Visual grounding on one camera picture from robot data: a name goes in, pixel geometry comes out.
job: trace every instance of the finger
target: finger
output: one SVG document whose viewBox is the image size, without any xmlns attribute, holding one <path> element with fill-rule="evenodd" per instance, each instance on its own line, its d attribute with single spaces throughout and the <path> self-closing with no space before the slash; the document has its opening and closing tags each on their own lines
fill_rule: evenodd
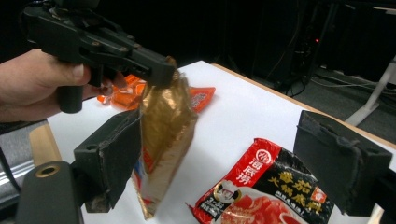
<svg viewBox="0 0 396 224">
<path fill-rule="evenodd" d="M 47 87 L 81 86 L 89 82 L 91 69 L 87 65 L 61 62 L 39 50 L 30 51 L 35 81 Z"/>
<path fill-rule="evenodd" d="M 117 72 L 117 74 L 114 76 L 113 85 L 118 88 L 127 87 L 127 82 L 125 81 L 125 77 L 121 72 Z"/>
</svg>

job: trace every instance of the hot pot seasoning packet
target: hot pot seasoning packet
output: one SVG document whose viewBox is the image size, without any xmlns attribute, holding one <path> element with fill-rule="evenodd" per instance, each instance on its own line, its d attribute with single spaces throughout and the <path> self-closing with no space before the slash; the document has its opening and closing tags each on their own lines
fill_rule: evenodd
<svg viewBox="0 0 396 224">
<path fill-rule="evenodd" d="M 168 58 L 175 68 L 176 62 Z M 142 152 L 132 180 L 145 219 L 155 215 L 191 144 L 198 116 L 188 81 L 175 70 L 169 88 L 147 86 L 140 106 Z"/>
<path fill-rule="evenodd" d="M 291 152 L 254 139 L 233 169 L 195 204 L 203 224 L 328 223 L 333 202 Z"/>
</svg>

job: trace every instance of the orange package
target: orange package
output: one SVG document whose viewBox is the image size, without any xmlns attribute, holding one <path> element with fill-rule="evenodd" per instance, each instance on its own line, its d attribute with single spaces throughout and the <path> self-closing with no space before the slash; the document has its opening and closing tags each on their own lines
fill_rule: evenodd
<svg viewBox="0 0 396 224">
<path fill-rule="evenodd" d="M 201 112 L 212 100 L 215 90 L 214 87 L 190 87 L 192 109 L 196 113 Z"/>
<path fill-rule="evenodd" d="M 113 86 L 113 94 L 110 96 L 99 95 L 96 99 L 104 105 L 114 105 L 125 110 L 133 110 L 139 107 L 146 82 L 139 77 L 129 75 L 125 78 L 127 87 L 119 89 Z M 192 109 L 200 113 L 212 100 L 216 88 L 214 87 L 190 87 Z"/>
<path fill-rule="evenodd" d="M 146 82 L 139 77 L 129 75 L 125 77 L 127 87 L 119 89 L 113 86 L 113 94 L 110 96 L 99 95 L 96 99 L 104 105 L 114 105 L 125 110 L 134 110 L 139 107 Z"/>
</svg>

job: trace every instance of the food package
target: food package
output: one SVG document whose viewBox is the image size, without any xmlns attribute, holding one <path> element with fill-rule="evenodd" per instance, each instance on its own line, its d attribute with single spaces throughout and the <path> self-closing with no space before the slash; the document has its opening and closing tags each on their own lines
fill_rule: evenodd
<svg viewBox="0 0 396 224">
<path fill-rule="evenodd" d="M 139 107 L 146 81 L 132 74 L 125 77 L 127 86 L 117 88 L 112 86 L 113 93 L 108 96 L 98 95 L 96 99 L 103 105 L 113 105 L 123 110 L 134 110 Z"/>
<path fill-rule="evenodd" d="M 98 95 L 96 99 L 103 105 L 113 105 L 122 110 L 134 110 L 139 107 L 146 82 L 134 75 L 125 77 L 127 87 L 113 86 L 113 93 L 108 96 Z M 190 87 L 191 106 L 196 113 L 200 113 L 212 100 L 215 87 Z"/>
<path fill-rule="evenodd" d="M 175 67 L 176 62 L 168 58 Z M 147 84 L 140 106 L 142 154 L 132 180 L 145 219 L 154 216 L 191 144 L 198 119 L 188 81 L 175 70 L 171 86 Z"/>
<path fill-rule="evenodd" d="M 203 224 L 321 224 L 333 206 L 293 153 L 256 138 L 233 169 L 189 208 Z"/>
</svg>

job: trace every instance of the logo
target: logo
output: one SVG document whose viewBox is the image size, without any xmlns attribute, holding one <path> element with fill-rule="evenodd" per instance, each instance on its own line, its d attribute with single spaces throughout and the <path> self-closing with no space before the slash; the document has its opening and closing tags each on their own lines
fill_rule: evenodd
<svg viewBox="0 0 396 224">
<path fill-rule="evenodd" d="M 271 157 L 271 154 L 270 154 L 267 150 L 265 150 L 265 149 L 259 149 L 259 150 L 256 152 L 256 159 L 257 159 L 259 162 L 262 162 L 262 163 L 264 163 L 264 164 L 268 164 L 268 163 L 271 162 L 272 157 Z"/>
</svg>

